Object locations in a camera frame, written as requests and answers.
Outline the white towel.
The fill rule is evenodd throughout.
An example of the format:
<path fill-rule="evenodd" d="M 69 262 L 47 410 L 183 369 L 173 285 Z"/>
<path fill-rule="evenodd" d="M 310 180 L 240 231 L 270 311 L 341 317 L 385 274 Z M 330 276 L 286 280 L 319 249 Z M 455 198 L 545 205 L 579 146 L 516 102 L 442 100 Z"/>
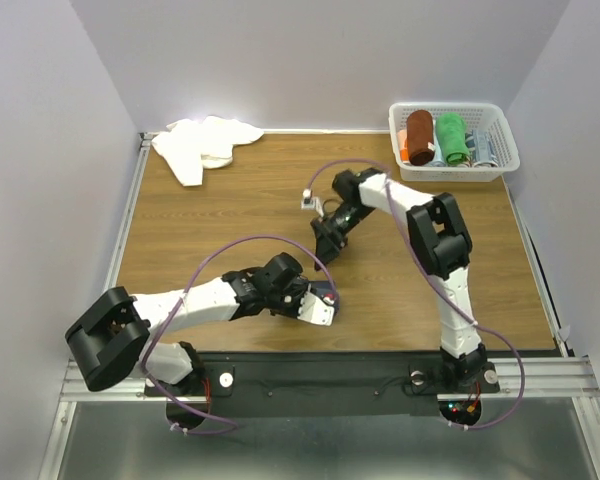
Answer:
<path fill-rule="evenodd" d="M 166 126 L 151 146 L 184 187 L 200 186 L 205 170 L 220 169 L 233 161 L 236 146 L 258 141 L 264 131 L 236 119 L 207 116 L 201 122 L 182 119 Z"/>

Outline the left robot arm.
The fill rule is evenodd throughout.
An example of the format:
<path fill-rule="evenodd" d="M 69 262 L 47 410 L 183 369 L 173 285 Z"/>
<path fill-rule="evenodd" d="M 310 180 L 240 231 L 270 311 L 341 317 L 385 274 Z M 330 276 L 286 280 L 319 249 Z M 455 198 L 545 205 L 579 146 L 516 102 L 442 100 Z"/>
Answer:
<path fill-rule="evenodd" d="M 203 365 L 191 347 L 158 340 L 168 328 L 232 321 L 264 310 L 300 319 L 313 293 L 301 265 L 282 252 L 263 267 L 230 271 L 187 291 L 132 296 L 123 287 L 110 288 L 67 330 L 65 340 L 92 392 L 148 374 L 190 394 L 202 384 Z"/>

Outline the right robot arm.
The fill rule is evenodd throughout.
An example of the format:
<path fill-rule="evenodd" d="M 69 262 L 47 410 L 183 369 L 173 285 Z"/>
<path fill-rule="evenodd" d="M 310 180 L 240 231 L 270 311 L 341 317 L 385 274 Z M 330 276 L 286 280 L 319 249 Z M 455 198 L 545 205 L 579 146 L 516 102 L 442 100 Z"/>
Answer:
<path fill-rule="evenodd" d="M 302 207 L 318 216 L 310 225 L 315 255 L 323 264 L 334 261 L 348 244 L 348 234 L 375 211 L 394 217 L 406 235 L 412 258 L 437 295 L 442 364 L 440 378 L 452 390 L 471 384 L 486 365 L 487 354 L 474 319 L 468 272 L 472 239 L 453 195 L 432 195 L 409 188 L 376 169 L 338 173 L 332 190 L 340 204 L 326 213 L 307 188 Z"/>

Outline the dark blue towel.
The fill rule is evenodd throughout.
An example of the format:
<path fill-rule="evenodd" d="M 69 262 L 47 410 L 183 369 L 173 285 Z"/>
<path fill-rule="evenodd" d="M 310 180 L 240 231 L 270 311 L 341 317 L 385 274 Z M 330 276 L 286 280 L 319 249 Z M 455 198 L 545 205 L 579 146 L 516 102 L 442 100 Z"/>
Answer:
<path fill-rule="evenodd" d="M 336 290 L 326 280 L 310 281 L 310 291 L 319 298 L 329 298 L 335 301 L 337 297 Z"/>

